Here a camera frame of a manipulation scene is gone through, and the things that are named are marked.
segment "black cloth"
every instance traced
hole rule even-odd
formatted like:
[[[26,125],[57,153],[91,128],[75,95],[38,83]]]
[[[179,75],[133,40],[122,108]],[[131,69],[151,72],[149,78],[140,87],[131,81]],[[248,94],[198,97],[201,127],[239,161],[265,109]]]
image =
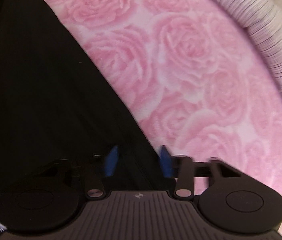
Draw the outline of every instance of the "black cloth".
[[[43,0],[0,0],[0,189],[56,158],[121,147],[115,189],[170,189],[133,116]]]

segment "black garment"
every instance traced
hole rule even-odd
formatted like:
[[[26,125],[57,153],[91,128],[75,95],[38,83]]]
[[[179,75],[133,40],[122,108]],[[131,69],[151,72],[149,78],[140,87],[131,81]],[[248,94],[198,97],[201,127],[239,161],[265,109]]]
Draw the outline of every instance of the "black garment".
[[[48,5],[0,0],[0,189],[56,158],[114,145],[122,158],[108,189],[174,188],[124,103]]]

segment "grooved black panel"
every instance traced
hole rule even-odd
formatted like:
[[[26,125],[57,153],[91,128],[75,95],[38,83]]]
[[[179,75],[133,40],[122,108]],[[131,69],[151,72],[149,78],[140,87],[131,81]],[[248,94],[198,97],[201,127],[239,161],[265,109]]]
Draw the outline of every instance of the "grooved black panel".
[[[202,219],[190,202],[172,199],[165,191],[115,191],[107,199],[88,202],[81,215],[58,232],[33,237],[6,232],[0,236],[0,240],[30,239],[282,240],[282,237],[275,231],[262,236],[225,233]]]

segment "pink floral surface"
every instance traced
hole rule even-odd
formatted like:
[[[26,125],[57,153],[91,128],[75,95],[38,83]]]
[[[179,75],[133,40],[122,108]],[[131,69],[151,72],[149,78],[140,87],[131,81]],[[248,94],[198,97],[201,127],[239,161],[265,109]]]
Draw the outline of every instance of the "pink floral surface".
[[[45,1],[155,149],[221,158],[282,195],[282,98],[212,0]]]

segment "white circular logo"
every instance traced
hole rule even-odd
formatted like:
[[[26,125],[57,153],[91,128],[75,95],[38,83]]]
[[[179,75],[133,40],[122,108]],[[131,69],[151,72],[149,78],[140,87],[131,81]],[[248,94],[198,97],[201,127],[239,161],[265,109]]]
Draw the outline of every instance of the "white circular logo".
[[[137,197],[138,199],[142,198],[144,195],[142,193],[137,193],[134,195],[135,197]]]

